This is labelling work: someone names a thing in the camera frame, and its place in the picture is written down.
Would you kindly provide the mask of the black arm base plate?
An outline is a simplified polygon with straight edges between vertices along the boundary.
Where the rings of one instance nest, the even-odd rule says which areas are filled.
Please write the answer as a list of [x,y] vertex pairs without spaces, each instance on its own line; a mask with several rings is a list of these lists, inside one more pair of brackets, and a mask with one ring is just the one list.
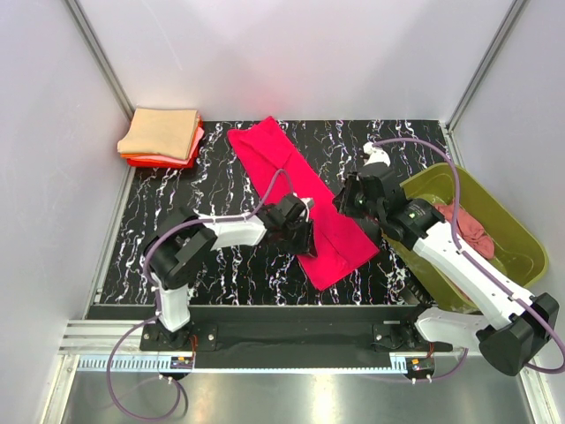
[[230,347],[330,347],[344,345],[378,352],[426,352],[417,334],[416,306],[190,307],[189,322],[177,331],[149,323],[143,351],[227,351]]

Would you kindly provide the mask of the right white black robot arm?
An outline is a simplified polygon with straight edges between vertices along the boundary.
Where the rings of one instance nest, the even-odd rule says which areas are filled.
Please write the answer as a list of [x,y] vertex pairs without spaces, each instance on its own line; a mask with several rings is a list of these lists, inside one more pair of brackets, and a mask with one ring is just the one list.
[[375,220],[385,236],[437,268],[478,308],[473,315],[423,307],[412,326],[425,341],[477,350],[496,370],[515,376],[556,338],[558,301],[504,276],[457,235],[454,220],[424,199],[407,198],[385,163],[349,174],[333,203],[342,215]]

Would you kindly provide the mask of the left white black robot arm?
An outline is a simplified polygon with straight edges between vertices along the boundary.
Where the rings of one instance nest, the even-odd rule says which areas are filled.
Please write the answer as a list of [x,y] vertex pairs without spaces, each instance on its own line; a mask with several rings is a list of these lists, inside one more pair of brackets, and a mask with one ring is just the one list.
[[144,325],[142,351],[181,351],[196,345],[188,289],[215,250],[274,243],[288,254],[317,256],[310,213],[314,199],[285,195],[239,216],[203,216],[180,208],[147,240],[143,274],[156,290],[155,318]]

